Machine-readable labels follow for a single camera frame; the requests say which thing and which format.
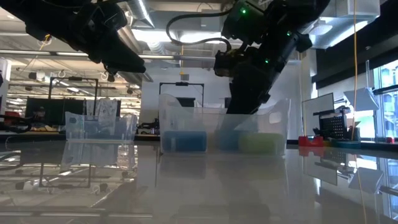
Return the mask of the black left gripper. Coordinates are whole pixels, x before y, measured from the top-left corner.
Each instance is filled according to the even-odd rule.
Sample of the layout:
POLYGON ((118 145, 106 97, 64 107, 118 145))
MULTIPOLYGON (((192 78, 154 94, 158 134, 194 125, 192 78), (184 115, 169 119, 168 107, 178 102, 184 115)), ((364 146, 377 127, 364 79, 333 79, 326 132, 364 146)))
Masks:
POLYGON ((68 24, 62 41, 74 50, 102 63, 109 73, 144 73, 144 60, 119 38, 127 24, 123 10, 115 2, 63 2, 68 24))

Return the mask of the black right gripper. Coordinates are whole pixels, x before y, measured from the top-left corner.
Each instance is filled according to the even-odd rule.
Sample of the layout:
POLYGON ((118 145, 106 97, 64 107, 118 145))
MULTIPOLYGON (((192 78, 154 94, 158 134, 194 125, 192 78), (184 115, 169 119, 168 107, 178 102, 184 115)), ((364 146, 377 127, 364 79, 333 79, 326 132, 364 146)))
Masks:
POLYGON ((271 97, 269 91, 289 60, 292 52, 311 47, 308 34, 297 31, 268 33, 260 47, 217 52, 214 72, 231 79, 231 100, 227 114, 254 114, 271 97), (246 103, 249 92, 250 104, 246 103))

